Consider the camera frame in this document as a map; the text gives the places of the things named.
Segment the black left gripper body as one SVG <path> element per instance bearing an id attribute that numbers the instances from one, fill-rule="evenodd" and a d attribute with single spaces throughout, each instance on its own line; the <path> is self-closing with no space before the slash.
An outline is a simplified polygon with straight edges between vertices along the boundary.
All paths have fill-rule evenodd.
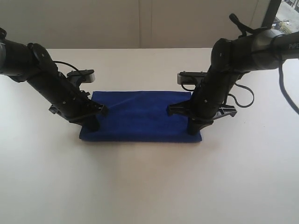
<path id="1" fill-rule="evenodd" d="M 80 119 L 87 117 L 87 103 L 90 100 L 89 93 L 80 90 L 81 84 L 79 80 L 73 82 L 67 77 L 49 77 L 49 111 L 71 123 L 80 123 Z"/>

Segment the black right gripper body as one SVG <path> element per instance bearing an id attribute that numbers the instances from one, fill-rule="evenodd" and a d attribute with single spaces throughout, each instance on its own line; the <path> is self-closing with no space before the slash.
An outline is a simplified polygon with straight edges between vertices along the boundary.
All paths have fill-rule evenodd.
<path id="1" fill-rule="evenodd" d="M 234 81 L 202 81 L 195 89 L 187 105 L 189 123 L 211 123 L 219 108 L 225 105 L 225 99 L 234 86 Z"/>

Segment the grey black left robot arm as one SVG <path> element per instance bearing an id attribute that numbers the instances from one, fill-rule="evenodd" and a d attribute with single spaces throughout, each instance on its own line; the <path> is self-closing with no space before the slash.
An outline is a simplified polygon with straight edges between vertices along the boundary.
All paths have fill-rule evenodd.
<path id="1" fill-rule="evenodd" d="M 94 70 L 74 68 L 64 75 L 58 70 L 57 64 L 40 44 L 23 45 L 6 39 L 0 41 L 2 75 L 15 82 L 31 85 L 51 104 L 51 113 L 89 131 L 99 130 L 97 115 L 106 116 L 108 108 L 91 100 L 89 93 L 80 89 L 82 83 L 94 81 Z"/>

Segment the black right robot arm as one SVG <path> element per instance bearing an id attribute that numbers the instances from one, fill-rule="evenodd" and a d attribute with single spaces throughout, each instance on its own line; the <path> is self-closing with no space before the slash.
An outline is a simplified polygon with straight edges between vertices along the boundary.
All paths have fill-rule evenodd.
<path id="1" fill-rule="evenodd" d="M 219 39 L 212 48 L 211 65 L 206 72 L 182 71 L 177 75 L 177 82 L 184 87 L 194 85 L 189 100 L 168 105 L 169 116 L 177 114 L 188 118 L 187 132 L 197 134 L 210 126 L 216 119 L 225 116 L 234 117 L 237 110 L 227 105 L 233 86 L 245 74 L 258 70 L 279 71 L 280 90 L 291 106 L 299 109 L 284 87 L 283 63 L 299 57 L 299 34 L 282 34 L 275 29 L 256 29 L 251 35 L 242 36 L 233 41 Z"/>

